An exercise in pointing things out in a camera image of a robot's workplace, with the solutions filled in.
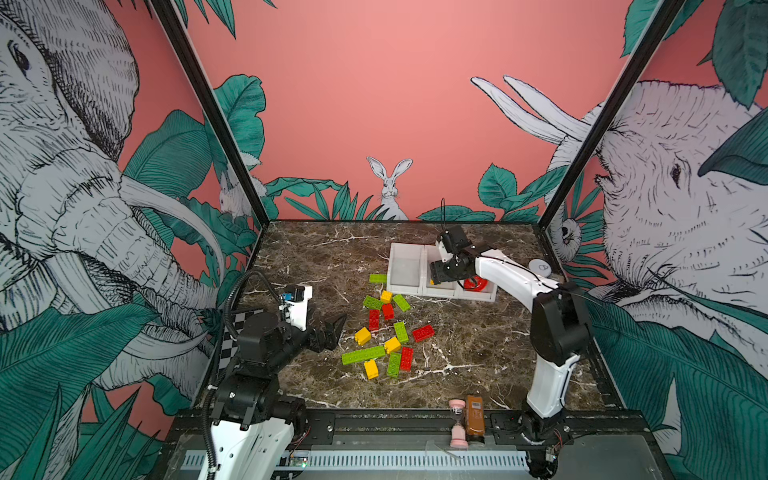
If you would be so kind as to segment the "white three-compartment bin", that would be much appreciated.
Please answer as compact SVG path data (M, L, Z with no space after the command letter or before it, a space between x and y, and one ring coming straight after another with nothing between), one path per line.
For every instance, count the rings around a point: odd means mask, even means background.
M387 270L387 290L393 294L494 302L497 286L487 283L481 290L464 287L451 269L443 266L436 245L392 243Z

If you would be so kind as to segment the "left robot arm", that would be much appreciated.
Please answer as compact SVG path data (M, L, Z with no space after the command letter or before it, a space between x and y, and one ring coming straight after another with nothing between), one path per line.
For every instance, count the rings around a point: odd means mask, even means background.
M246 320L235 356L204 399L201 479L273 476L284 451L311 429L305 400L281 393L279 373L305 349L334 350L347 320L340 314L304 331L270 312Z

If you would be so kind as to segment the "red arch lego piece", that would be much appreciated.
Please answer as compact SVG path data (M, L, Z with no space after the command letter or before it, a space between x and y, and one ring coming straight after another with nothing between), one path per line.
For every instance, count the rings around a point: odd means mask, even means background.
M481 292L488 285L488 281L478 276L468 278L463 281L462 288L469 292Z

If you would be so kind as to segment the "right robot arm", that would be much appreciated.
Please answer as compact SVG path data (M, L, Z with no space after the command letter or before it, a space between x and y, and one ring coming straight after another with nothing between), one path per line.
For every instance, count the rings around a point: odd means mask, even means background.
M554 434L565 409L574 367L592 339L591 319L579 287L544 278L501 251L474 245L446 247L430 264L434 283L485 279L517 299L531 312L529 338L536 353L532 385L521 415L521 433L533 445Z

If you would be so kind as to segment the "yellow lego brick front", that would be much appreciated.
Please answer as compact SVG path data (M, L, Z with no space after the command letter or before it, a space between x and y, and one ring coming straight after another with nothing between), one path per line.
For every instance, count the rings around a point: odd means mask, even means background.
M363 363L363 366L364 366L366 378L368 380L373 380L379 377L380 372L375 359L365 361Z

